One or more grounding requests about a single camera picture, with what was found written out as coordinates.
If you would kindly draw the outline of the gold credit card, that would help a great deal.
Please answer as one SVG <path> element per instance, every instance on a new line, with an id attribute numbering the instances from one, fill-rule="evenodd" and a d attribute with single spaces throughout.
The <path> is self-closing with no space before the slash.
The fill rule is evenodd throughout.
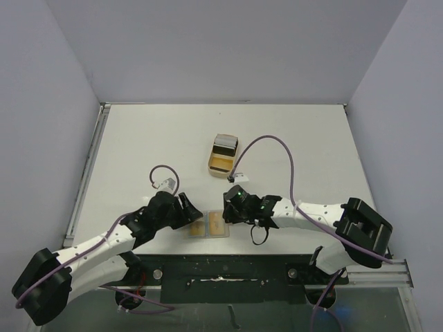
<path id="1" fill-rule="evenodd" d="M 204 221 L 195 221 L 190 224 L 189 237 L 205 237 L 206 236 L 206 224 Z"/>
<path id="2" fill-rule="evenodd" d="M 214 238 L 228 236 L 228 224 L 225 223 L 221 211 L 208 213 L 208 236 Z"/>

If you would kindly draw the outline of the beige leather card holder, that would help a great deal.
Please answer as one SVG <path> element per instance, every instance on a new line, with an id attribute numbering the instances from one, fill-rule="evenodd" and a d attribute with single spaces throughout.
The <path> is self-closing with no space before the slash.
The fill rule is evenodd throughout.
<path id="1" fill-rule="evenodd" d="M 229 237 L 229 224 L 221 210 L 204 212 L 200 219 L 187 226 L 186 236 L 190 239 L 217 239 Z"/>

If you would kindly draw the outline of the stack of credit cards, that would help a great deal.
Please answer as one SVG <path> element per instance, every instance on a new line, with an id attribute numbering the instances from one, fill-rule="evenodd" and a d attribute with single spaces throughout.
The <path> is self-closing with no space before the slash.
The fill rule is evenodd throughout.
<path id="1" fill-rule="evenodd" d="M 223 156 L 235 156 L 238 147 L 238 137 L 217 134 L 213 143 L 213 153 Z"/>

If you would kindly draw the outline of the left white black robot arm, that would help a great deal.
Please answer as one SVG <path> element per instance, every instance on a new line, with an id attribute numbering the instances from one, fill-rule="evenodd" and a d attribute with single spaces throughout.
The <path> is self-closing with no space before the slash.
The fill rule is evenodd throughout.
<path id="1" fill-rule="evenodd" d="M 153 240 L 163 228 L 180 229 L 203 217 L 184 193 L 157 192 L 110 229 L 70 248 L 36 252 L 12 287 L 16 308 L 37 326 L 56 318 L 76 297 L 112 282 L 133 284 L 142 273 L 134 249 Z"/>

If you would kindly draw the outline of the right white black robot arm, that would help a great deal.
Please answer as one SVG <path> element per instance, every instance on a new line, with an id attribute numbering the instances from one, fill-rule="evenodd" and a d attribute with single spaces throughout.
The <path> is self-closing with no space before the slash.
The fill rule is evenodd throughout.
<path id="1" fill-rule="evenodd" d="M 227 223 L 247 223 L 273 229 L 297 228 L 323 231 L 335 242 L 320 245 L 308 265 L 310 278 L 325 282 L 335 272 L 352 265 L 378 269 L 386 257 L 393 226 L 361 199 L 351 197 L 342 204 L 293 204 L 281 196 L 258 197 L 240 185 L 223 194 L 223 218 Z"/>

